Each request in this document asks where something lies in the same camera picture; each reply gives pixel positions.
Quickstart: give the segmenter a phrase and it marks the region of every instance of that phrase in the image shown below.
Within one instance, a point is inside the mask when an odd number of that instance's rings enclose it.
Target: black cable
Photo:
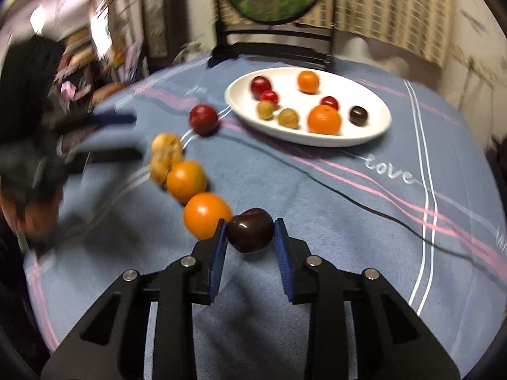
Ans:
[[[222,133],[219,132],[217,135],[220,136],[220,137],[224,137],[224,138],[227,138],[227,139],[232,139],[234,141],[237,141],[237,142],[240,142],[242,144],[245,144],[248,147],[254,148],[254,149],[256,149],[256,150],[258,150],[260,152],[263,152],[263,153],[269,155],[270,157],[274,158],[275,160],[277,160],[279,162],[282,162],[283,164],[285,164],[287,166],[295,168],[296,170],[298,170],[300,173],[303,173],[305,176],[307,176],[311,180],[315,181],[316,183],[320,184],[321,186],[324,186],[328,190],[333,191],[333,193],[338,194],[339,196],[343,197],[344,199],[346,199],[347,201],[351,202],[355,206],[358,206],[360,209],[366,210],[369,213],[372,213],[372,214],[377,215],[379,217],[382,217],[382,218],[385,218],[387,220],[390,220],[390,221],[392,221],[392,222],[394,222],[396,224],[399,224],[400,226],[402,226],[402,227],[406,228],[408,231],[410,231],[414,236],[416,236],[416,237],[420,238],[421,240],[425,241],[426,243],[434,246],[435,249],[437,249],[437,250],[439,250],[439,251],[441,251],[443,253],[446,253],[446,254],[452,255],[454,257],[461,258],[463,260],[469,261],[474,266],[480,267],[480,266],[478,266],[475,263],[474,258],[472,256],[468,256],[466,254],[458,253],[456,251],[445,249],[443,247],[437,246],[436,244],[432,243],[431,241],[425,239],[423,236],[421,236],[419,233],[417,233],[415,230],[413,230],[408,224],[404,223],[400,219],[397,219],[396,217],[390,216],[389,214],[383,213],[381,211],[375,210],[375,209],[373,209],[373,208],[371,208],[369,206],[365,206],[364,204],[359,203],[359,201],[354,200],[352,197],[346,195],[345,193],[342,193],[341,191],[336,190],[336,189],[332,188],[331,186],[328,186],[326,183],[323,183],[322,181],[317,180],[310,173],[304,171],[302,168],[294,166],[291,163],[283,160],[282,158],[279,158],[278,156],[273,155],[272,153],[268,152],[268,150],[265,150],[265,149],[263,149],[261,147],[258,147],[258,146],[255,146],[253,144],[250,144],[250,143],[248,143],[245,140],[242,140],[240,138],[229,136],[227,134],[222,134]]]

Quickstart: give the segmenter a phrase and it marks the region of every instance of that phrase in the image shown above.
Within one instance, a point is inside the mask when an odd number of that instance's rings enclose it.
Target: window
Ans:
[[[41,5],[37,7],[30,16],[30,24],[36,34],[41,34],[46,23],[46,10]]]
[[[112,46],[111,36],[107,28],[107,7],[106,0],[103,0],[99,8],[90,19],[90,28],[93,42],[97,47],[97,54],[100,59],[104,58]]]

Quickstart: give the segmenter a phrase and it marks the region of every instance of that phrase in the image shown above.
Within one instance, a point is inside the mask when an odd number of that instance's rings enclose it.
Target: blue gripper pad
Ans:
[[[283,291],[288,301],[295,299],[295,272],[289,256],[289,237],[287,230],[281,218],[275,221],[274,246],[276,257],[278,258],[278,268],[280,268],[280,277],[282,279]]]
[[[208,296],[210,302],[215,300],[216,295],[220,289],[220,280],[222,269],[224,268],[225,253],[227,250],[226,240],[227,223],[222,222],[221,228],[216,232],[217,243],[215,252],[213,253],[213,260],[209,268],[209,287]]]

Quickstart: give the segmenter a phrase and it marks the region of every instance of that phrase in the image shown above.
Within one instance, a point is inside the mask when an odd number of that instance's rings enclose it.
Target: person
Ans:
[[[50,201],[27,204],[20,219],[0,183],[0,330],[38,376],[50,355],[31,308],[18,236],[29,242],[47,236],[56,226],[60,201],[62,187]]]
[[[29,139],[39,130],[44,100],[64,49],[40,36],[9,48],[0,76],[0,147]],[[6,181],[2,185],[0,177],[0,377],[19,378],[17,364],[26,364],[40,376],[50,353],[30,304],[24,253],[55,228],[63,185],[44,201],[28,202],[20,209],[9,198]]]

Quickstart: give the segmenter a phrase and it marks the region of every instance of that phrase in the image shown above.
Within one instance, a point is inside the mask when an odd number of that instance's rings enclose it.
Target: white oval plate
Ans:
[[[391,125],[391,112],[377,95],[366,87],[325,71],[312,70],[320,79],[317,94],[309,95],[298,90],[298,75],[305,68],[278,67],[267,68],[245,74],[232,82],[225,92],[225,100],[236,115],[256,130],[281,140],[316,147],[351,147],[363,144],[383,134]],[[271,81],[273,90],[278,93],[280,108],[272,120],[264,121],[257,116],[257,100],[250,91],[253,78],[262,75]],[[318,106],[320,100],[333,96],[340,103],[342,117],[341,135],[326,136],[309,133],[307,119],[310,110]],[[357,127],[349,119],[353,106],[361,106],[368,111],[368,121]],[[296,110],[300,117],[299,130],[291,130],[278,125],[276,115],[284,108]]]

